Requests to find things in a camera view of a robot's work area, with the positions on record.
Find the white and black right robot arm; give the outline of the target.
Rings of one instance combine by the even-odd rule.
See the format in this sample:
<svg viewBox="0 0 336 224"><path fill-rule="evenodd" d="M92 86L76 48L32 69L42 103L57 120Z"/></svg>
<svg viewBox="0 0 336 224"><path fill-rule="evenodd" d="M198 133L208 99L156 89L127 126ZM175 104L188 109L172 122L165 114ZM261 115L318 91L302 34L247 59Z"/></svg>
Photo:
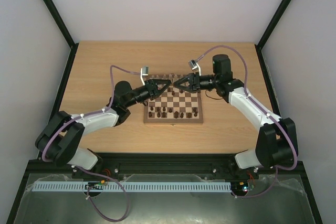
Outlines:
<svg viewBox="0 0 336 224"><path fill-rule="evenodd" d="M255 148L235 155L229 164L232 176L242 177L251 167L278 167L293 170L298 162L296 125L290 118L283 119L262 105L249 92L246 83L233 77L227 55L212 58L213 74L190 73L173 85L190 93L215 90L217 95L241 112L258 131Z"/></svg>

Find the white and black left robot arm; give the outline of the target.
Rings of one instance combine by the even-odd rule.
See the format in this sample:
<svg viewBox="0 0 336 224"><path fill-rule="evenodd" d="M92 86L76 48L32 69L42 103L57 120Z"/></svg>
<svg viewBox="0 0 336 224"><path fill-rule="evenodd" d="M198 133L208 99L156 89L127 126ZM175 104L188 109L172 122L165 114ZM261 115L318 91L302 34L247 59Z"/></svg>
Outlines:
<svg viewBox="0 0 336 224"><path fill-rule="evenodd" d="M133 89L129 82L120 81L114 86L109 104L88 114L70 115L57 112L36 139L35 146L42 152L43 161L57 167L77 166L91 170L99 165L100 158L89 149L79 147L83 136L100 129L122 124L130 115L129 107L160 97L171 85L169 79L149 79Z"/></svg>

